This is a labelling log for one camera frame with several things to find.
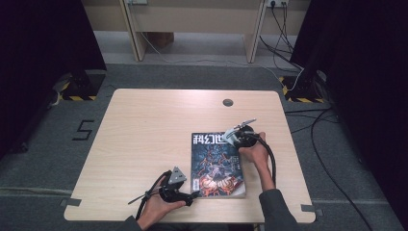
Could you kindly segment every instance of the human hand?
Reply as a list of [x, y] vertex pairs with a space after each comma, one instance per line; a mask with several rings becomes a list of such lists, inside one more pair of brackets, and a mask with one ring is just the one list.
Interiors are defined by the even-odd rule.
[[[267, 134], [265, 134], [265, 132], [260, 132], [259, 136], [263, 141], [265, 141]], [[250, 163], [253, 163], [256, 168], [268, 167], [269, 155], [267, 150], [263, 145], [261, 145], [260, 142], [257, 141], [255, 145], [251, 147], [241, 147], [239, 152], [243, 154], [243, 156], [245, 156]]]
[[[259, 136], [263, 141], [266, 141], [267, 134], [265, 134], [265, 132], [260, 132]], [[261, 179], [262, 190], [276, 189], [268, 166], [269, 154], [267, 149], [257, 141], [255, 145], [251, 147], [241, 147], [239, 152], [243, 154], [250, 163], [255, 165]]]
[[[162, 181], [166, 177], [162, 177], [160, 182], [156, 186], [160, 186]], [[141, 230], [148, 229], [151, 225], [158, 222], [165, 217], [169, 212], [186, 206], [185, 201], [176, 201], [173, 203], [167, 203], [162, 200], [159, 194], [151, 195], [144, 206], [143, 212], [141, 212], [140, 218], [137, 220]]]

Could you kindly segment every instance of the sleeve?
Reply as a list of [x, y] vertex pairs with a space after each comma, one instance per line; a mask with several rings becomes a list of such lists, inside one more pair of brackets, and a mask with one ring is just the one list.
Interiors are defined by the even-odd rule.
[[140, 226], [133, 216], [128, 217], [116, 231], [141, 231]]
[[265, 217], [265, 230], [300, 230], [279, 190], [269, 190], [259, 195]]

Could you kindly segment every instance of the magazine cover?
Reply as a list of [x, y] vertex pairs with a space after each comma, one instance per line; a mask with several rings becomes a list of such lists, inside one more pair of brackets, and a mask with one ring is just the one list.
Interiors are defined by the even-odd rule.
[[224, 133], [192, 133], [191, 191], [198, 197], [244, 197], [240, 155]]

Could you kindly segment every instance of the hazard tape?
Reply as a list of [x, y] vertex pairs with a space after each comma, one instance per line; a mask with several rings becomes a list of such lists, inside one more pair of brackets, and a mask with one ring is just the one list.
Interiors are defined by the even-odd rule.
[[[285, 77], [280, 77], [279, 81], [283, 84]], [[288, 90], [286, 85], [282, 86], [283, 95], [285, 95], [285, 99], [289, 102], [300, 102], [300, 103], [323, 103], [322, 98], [305, 98], [305, 97], [293, 97], [291, 96], [291, 92]]]
[[67, 95], [66, 90], [68, 89], [69, 84], [70, 82], [64, 84], [63, 89], [60, 91], [60, 100], [85, 101], [96, 99], [96, 95]]

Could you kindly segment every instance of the power strip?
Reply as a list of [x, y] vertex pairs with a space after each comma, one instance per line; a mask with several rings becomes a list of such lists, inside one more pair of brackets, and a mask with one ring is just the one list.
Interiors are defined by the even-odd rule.
[[283, 8], [284, 4], [288, 7], [289, 0], [268, 0], [268, 7], [270, 7], [270, 3], [275, 2], [275, 8]]

